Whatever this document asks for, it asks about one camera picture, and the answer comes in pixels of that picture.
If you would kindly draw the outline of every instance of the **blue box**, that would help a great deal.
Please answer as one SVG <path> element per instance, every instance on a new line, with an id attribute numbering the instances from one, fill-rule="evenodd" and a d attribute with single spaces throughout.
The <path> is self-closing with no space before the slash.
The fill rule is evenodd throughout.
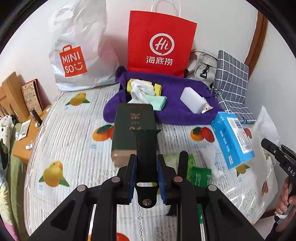
<path id="1" fill-rule="evenodd" d="M 211 125 L 228 169 L 235 168 L 255 156 L 248 136 L 235 114 L 218 112 Z"/>

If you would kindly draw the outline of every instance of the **yellow package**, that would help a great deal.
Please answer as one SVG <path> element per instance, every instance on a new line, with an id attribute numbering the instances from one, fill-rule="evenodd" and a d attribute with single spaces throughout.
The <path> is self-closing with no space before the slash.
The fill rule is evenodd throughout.
<path id="1" fill-rule="evenodd" d="M 130 80 L 128 81 L 127 91 L 128 91 L 129 93 L 131 92 L 131 89 L 132 89 L 132 88 L 131 88 L 131 82 L 133 82 L 134 80 L 137 80 L 137 79 L 130 79 Z M 153 85 L 155 95 L 156 95 L 156 96 L 160 96 L 160 94 L 161 94 L 161 85 L 156 84 L 156 83 L 153 83 L 153 82 L 150 82 L 150 81 L 146 81 L 146 80 L 143 80 L 143 81 L 147 82 L 148 84 Z"/>

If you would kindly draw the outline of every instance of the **white label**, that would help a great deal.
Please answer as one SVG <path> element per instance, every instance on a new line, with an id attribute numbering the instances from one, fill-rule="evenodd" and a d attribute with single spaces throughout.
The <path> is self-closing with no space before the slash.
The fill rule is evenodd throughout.
<path id="1" fill-rule="evenodd" d="M 253 148 L 251 146 L 251 143 L 248 139 L 247 134 L 245 133 L 242 125 L 240 124 L 238 118 L 232 118 L 227 117 L 227 120 L 237 138 L 237 141 L 239 143 L 239 146 L 242 150 L 242 153 L 248 153 L 250 151 L 253 151 Z"/>

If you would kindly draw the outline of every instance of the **wooden nightstand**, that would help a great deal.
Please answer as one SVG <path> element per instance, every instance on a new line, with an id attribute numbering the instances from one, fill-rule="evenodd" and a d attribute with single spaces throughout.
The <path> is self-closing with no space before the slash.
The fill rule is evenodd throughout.
<path id="1" fill-rule="evenodd" d="M 49 109 L 49 107 L 50 105 L 47 106 L 42 113 L 38 113 L 42 120 L 44 120 L 47 114 L 46 110 Z M 12 151 L 12 155 L 21 159 L 22 162 L 24 162 L 25 164 L 28 164 L 31 153 L 32 153 L 32 149 L 26 150 L 26 146 L 31 144 L 32 142 L 34 144 L 38 130 L 40 128 L 40 127 L 35 127 L 36 122 L 32 119 L 31 115 L 29 115 L 27 120 L 31 120 L 27 136 L 15 142 L 15 145 Z"/>

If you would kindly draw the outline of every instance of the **mattress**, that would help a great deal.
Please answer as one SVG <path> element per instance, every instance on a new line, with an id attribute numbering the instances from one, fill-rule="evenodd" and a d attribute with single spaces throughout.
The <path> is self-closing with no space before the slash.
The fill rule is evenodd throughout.
<path id="1" fill-rule="evenodd" d="M 27 168 L 24 215 L 29 235 L 78 185 L 97 186 L 117 174 L 118 168 L 110 157 L 111 136 L 105 132 L 98 138 L 97 133 L 100 127 L 112 127 L 104 121 L 103 109 L 118 89 L 116 84 L 63 92 L 52 104 L 38 132 Z M 213 139 L 196 138 L 193 130 L 197 127 L 207 128 Z M 185 150 L 193 154 L 196 166 L 206 167 L 200 150 L 212 148 L 215 165 L 223 173 L 219 178 L 212 178 L 212 184 L 218 186 L 251 223 L 260 218 L 277 193 L 274 171 L 272 165 L 269 167 L 271 161 L 268 158 L 263 160 L 264 167 L 269 167 L 268 174 L 262 174 L 266 168 L 260 169 L 258 161 L 254 160 L 247 162 L 244 170 L 228 170 L 210 125 L 157 124 L 157 128 L 161 129 L 158 134 L 160 153 L 166 156 Z M 165 161 L 174 168 L 178 166 L 177 159 Z M 48 185 L 44 179 L 51 172 L 61 175 L 60 181 L 52 178 L 50 183 L 47 181 Z M 170 207 L 162 203 L 160 195 L 157 198 L 155 207 L 143 209 L 137 204 L 135 191 L 129 206 L 118 205 L 117 232 L 126 235 L 130 241 L 175 240 L 177 219 L 166 216 Z"/>

